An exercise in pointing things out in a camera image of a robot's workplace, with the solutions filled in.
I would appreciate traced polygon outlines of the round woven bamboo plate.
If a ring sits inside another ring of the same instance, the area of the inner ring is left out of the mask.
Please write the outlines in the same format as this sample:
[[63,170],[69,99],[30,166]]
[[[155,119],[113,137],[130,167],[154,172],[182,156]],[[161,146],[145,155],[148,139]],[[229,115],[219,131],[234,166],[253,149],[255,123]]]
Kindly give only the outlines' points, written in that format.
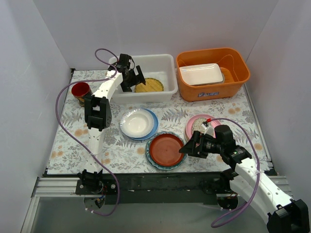
[[135,93],[143,93],[143,92],[162,92],[164,91],[164,85],[161,81],[155,78],[146,78],[145,84],[140,83],[135,86]]

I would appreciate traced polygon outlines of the red-brown fluted plate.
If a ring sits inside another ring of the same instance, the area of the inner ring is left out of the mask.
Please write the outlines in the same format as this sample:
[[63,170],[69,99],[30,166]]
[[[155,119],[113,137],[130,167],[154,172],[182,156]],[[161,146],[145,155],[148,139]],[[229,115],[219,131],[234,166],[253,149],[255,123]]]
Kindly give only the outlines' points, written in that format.
[[148,146],[151,159],[163,167],[171,167],[180,164],[186,154],[179,150],[184,146],[182,139],[173,133],[161,133],[155,136]]

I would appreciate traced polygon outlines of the teal scalloped plate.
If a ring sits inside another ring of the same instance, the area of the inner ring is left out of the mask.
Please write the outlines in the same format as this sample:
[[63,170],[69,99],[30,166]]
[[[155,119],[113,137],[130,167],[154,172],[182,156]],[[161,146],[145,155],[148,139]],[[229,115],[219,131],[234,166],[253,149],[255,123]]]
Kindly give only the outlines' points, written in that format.
[[173,132],[160,132],[160,133],[156,133],[154,136],[152,136],[152,137],[149,139],[149,141],[147,142],[147,144],[146,144],[146,147],[145,147],[145,156],[146,156],[146,159],[147,159],[148,163],[149,163],[151,166],[153,166],[154,168],[156,168],[156,169],[158,169],[158,170],[162,170],[162,171],[170,171],[170,170],[173,170],[173,169],[178,168],[178,167],[185,161],[185,159],[184,159],[180,164],[178,164],[178,165],[176,165],[176,166],[171,166],[171,167],[163,167],[163,166],[160,166],[160,165],[156,164],[156,163],[151,159],[151,157],[150,157],[150,155],[149,155],[148,146],[150,145],[151,140],[152,140],[155,136],[157,136],[157,135],[159,135],[159,134],[161,134],[161,133],[173,133]]

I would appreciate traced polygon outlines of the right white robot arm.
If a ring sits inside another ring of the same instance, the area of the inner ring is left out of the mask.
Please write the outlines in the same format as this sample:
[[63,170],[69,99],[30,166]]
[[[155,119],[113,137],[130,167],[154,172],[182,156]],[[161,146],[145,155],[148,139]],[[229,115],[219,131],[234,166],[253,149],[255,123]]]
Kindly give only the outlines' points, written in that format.
[[294,200],[258,168],[258,162],[236,144],[227,125],[214,129],[214,136],[195,131],[179,151],[192,157],[219,154],[230,166],[222,172],[220,188],[235,192],[263,219],[270,233],[309,233],[309,211],[303,200]]

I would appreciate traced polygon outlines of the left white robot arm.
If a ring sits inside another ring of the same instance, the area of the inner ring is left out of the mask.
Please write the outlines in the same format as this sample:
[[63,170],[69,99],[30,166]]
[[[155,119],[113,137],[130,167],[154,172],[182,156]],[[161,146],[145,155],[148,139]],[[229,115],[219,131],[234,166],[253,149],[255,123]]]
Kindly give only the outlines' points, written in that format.
[[92,194],[99,194],[103,190],[102,171],[99,164],[104,130],[111,124],[112,113],[110,100],[121,87],[122,92],[132,92],[131,87],[137,84],[146,84],[140,66],[135,66],[135,62],[130,55],[120,54],[118,60],[111,64],[106,74],[106,80],[92,94],[85,97],[85,122],[88,127],[88,150],[91,159],[87,160],[79,178],[83,187],[86,187]]

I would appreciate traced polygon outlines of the white plastic bin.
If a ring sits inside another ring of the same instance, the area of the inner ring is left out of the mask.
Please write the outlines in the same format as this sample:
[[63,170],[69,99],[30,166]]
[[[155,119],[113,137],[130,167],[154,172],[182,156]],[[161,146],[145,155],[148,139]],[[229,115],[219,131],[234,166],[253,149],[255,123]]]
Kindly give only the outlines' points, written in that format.
[[161,92],[122,92],[121,87],[114,92],[112,101],[116,104],[138,104],[148,102],[169,102],[178,91],[174,59],[170,54],[136,55],[132,57],[140,66],[144,78],[159,80],[164,90]]

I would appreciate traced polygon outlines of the cream round plate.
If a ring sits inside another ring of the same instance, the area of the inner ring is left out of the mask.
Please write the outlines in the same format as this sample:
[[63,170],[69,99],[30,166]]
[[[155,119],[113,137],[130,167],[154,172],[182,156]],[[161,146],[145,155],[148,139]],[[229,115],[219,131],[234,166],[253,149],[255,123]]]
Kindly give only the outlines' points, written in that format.
[[184,137],[185,137],[185,140],[188,142],[192,137],[192,133],[188,132],[187,130],[184,130]]

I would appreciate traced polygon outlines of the speckled oval dish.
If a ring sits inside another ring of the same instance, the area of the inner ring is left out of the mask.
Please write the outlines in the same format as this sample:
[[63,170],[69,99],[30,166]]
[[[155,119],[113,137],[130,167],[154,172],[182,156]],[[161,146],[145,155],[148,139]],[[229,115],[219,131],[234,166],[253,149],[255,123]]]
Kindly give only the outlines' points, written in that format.
[[193,124],[192,124],[192,127],[191,127],[191,132],[193,133],[194,131],[199,131],[201,133],[204,133],[206,131],[205,127],[202,125],[207,119],[206,118],[203,118],[203,117],[200,117],[200,118],[197,118]]

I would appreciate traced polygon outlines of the blue round plate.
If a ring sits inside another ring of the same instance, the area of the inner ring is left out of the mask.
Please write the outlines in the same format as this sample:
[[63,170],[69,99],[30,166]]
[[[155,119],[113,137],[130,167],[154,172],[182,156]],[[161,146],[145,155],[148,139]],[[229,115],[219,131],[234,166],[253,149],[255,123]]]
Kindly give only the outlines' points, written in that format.
[[157,118],[157,116],[155,115],[155,113],[153,112],[153,111],[151,111],[151,110],[149,110],[149,109],[145,109],[145,110],[147,110],[151,115],[152,115],[152,117],[153,117],[153,119],[154,119],[154,126],[153,126],[153,128],[152,128],[152,130],[146,135],[146,136],[144,136],[144,137],[139,137],[139,138],[133,138],[133,137],[130,137],[130,138],[132,138],[132,139],[134,139],[134,140],[146,140],[146,139],[149,139],[151,136],[153,136],[155,133],[156,133],[156,131],[157,131],[157,128],[158,128],[158,118]]

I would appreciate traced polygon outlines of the white deep plate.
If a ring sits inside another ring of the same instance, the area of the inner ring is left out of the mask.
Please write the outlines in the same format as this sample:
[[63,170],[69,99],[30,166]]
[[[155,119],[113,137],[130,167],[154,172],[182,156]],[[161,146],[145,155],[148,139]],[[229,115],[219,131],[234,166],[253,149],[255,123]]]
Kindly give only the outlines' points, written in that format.
[[120,120],[120,129],[128,137],[146,136],[154,126],[152,115],[145,109],[134,109],[125,113]]

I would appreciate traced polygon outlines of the red and black mug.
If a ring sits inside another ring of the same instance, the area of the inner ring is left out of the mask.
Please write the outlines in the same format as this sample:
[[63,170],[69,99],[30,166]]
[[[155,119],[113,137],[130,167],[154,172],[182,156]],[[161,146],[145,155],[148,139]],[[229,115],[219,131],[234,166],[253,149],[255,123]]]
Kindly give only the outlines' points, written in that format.
[[80,106],[85,106],[85,97],[92,95],[92,90],[88,83],[85,82],[78,82],[76,83],[72,89],[71,93],[77,99]]

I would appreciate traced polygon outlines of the white rectangular tray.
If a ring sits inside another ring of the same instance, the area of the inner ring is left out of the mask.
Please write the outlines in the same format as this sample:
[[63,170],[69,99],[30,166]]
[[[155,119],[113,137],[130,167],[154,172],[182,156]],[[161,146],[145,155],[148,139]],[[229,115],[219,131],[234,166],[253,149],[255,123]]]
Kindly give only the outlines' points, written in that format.
[[223,83],[225,78],[218,64],[201,64],[179,68],[182,80],[193,86]]

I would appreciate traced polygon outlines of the orange plastic tub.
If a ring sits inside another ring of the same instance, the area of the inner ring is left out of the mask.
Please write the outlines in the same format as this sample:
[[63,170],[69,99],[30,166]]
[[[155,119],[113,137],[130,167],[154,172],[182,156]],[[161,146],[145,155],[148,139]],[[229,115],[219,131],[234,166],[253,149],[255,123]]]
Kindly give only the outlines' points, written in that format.
[[[180,68],[216,63],[224,74],[224,83],[191,86],[182,80]],[[177,83],[181,97],[188,102],[230,98],[249,80],[250,71],[241,54],[232,48],[185,51],[176,58]]]

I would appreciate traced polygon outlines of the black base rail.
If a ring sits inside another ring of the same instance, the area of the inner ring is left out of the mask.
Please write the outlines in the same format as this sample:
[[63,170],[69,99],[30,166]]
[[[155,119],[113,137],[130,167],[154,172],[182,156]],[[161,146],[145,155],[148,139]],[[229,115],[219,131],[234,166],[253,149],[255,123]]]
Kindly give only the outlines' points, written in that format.
[[107,205],[126,203],[202,203],[235,208],[238,195],[229,189],[220,172],[124,173],[114,179],[103,174],[98,182],[76,175],[46,175],[33,190],[37,197],[103,196]]

